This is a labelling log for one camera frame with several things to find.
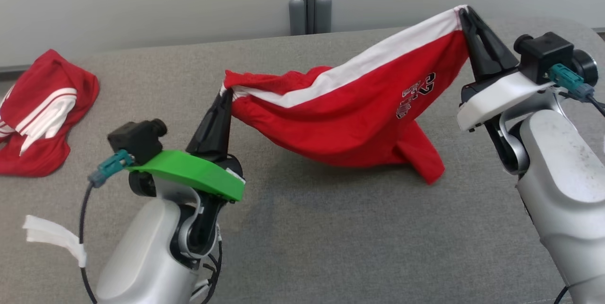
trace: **red cloth with white stripes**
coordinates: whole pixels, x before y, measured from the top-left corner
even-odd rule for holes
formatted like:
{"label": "red cloth with white stripes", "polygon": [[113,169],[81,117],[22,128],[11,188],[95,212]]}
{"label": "red cloth with white stripes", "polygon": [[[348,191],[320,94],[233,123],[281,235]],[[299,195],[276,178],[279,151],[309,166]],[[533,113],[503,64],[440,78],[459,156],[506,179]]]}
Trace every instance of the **red cloth with white stripes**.
{"label": "red cloth with white stripes", "polygon": [[226,72],[233,115],[275,144],[336,166],[410,163],[432,183],[445,167],[414,121],[468,58],[458,11],[401,31],[334,68],[283,76]]}
{"label": "red cloth with white stripes", "polygon": [[95,75],[48,50],[0,102],[0,174],[40,177],[69,155],[67,133],[95,102]]}

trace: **white tape on cable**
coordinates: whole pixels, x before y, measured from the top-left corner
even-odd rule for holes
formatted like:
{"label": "white tape on cable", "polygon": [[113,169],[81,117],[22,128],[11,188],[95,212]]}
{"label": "white tape on cable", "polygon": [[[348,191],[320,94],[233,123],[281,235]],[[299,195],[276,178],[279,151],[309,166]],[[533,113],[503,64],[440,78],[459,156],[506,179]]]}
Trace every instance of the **white tape on cable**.
{"label": "white tape on cable", "polygon": [[86,251],[78,237],[65,227],[34,216],[26,216],[23,228],[27,231],[28,242],[51,243],[67,250],[78,260],[79,267],[86,267]]}

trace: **red and white fabric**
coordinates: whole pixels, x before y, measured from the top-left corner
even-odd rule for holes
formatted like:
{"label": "red and white fabric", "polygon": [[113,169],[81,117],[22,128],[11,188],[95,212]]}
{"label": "red and white fabric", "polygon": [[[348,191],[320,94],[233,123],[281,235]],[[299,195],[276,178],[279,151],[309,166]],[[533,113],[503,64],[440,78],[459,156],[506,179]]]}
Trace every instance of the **red and white fabric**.
{"label": "red and white fabric", "polygon": [[54,50],[41,55],[0,103],[0,174],[46,176],[69,155],[65,138],[95,102],[95,75]]}
{"label": "red and white fabric", "polygon": [[330,165],[410,163],[428,183],[445,170],[414,121],[468,58],[458,6],[338,67],[283,76],[225,72],[233,115],[275,144]]}

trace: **gray fabric surface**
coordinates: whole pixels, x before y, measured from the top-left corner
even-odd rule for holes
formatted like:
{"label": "gray fabric surface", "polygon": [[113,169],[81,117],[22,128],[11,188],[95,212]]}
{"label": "gray fabric surface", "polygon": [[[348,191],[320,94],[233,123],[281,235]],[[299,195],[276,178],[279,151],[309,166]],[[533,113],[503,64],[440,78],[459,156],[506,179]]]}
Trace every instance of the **gray fabric surface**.
{"label": "gray fabric surface", "polygon": [[[605,45],[566,20],[490,22],[506,43],[555,31],[605,62]],[[338,65],[398,29],[145,48],[77,59],[99,77],[99,99],[69,135],[65,165],[42,179],[0,177],[0,303],[86,303],[67,250],[26,243],[26,214],[76,232],[86,175],[112,152],[108,132],[158,117],[167,148],[184,148],[225,69],[281,74]],[[220,216],[225,243],[214,303],[545,304],[562,287],[483,129],[460,132],[454,84],[419,118],[447,168],[427,186],[408,166],[333,168],[271,144],[233,123],[231,150],[248,179],[241,203]],[[1,82],[0,91],[9,83]],[[603,88],[598,98],[605,99]],[[603,157],[605,121],[568,104],[579,131]],[[99,273],[141,205],[121,173],[96,190],[86,223],[88,272]]]}

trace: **robot arm with green bracket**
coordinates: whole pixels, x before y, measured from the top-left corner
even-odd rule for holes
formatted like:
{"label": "robot arm with green bracket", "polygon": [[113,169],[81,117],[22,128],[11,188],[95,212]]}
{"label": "robot arm with green bracket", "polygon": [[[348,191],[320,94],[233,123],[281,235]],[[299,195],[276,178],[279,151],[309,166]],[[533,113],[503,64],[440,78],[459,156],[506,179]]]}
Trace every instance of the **robot arm with green bracket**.
{"label": "robot arm with green bracket", "polygon": [[[242,200],[246,183],[240,162],[227,153],[232,98],[231,90],[216,97],[186,152],[163,150],[158,138],[167,129],[157,119],[127,123],[108,136],[116,153],[126,151],[134,160],[126,168],[130,188],[153,200],[136,215],[103,269],[99,303],[190,302],[202,259],[217,242],[221,249],[218,213],[228,202]],[[213,291],[209,287],[208,297]]]}

